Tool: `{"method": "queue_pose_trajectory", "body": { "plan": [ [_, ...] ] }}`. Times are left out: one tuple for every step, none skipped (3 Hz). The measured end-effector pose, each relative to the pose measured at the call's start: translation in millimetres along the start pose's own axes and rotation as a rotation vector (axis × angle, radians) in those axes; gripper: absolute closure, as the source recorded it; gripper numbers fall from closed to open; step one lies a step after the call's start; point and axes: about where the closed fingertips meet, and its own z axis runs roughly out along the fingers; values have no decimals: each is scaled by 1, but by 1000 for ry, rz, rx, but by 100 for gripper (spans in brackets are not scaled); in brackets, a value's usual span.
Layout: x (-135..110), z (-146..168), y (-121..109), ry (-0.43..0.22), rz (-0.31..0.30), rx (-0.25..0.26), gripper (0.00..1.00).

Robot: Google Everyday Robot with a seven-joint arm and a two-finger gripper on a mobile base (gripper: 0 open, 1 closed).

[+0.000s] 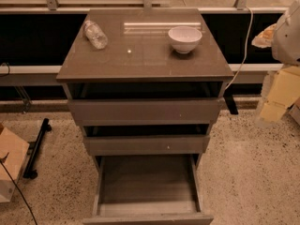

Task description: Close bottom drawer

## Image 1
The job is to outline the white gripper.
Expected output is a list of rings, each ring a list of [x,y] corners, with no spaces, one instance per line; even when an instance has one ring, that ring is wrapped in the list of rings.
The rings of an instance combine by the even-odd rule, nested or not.
[[[262,84],[261,100],[257,106],[257,127],[271,127],[300,98],[300,67],[286,66],[270,71]]]

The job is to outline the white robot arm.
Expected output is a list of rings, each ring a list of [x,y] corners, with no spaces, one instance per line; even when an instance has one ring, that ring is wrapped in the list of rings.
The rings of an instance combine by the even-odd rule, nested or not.
[[[272,127],[300,98],[300,0],[252,40],[256,47],[270,47],[273,57],[283,64],[276,72],[269,71],[262,83],[255,124]]]

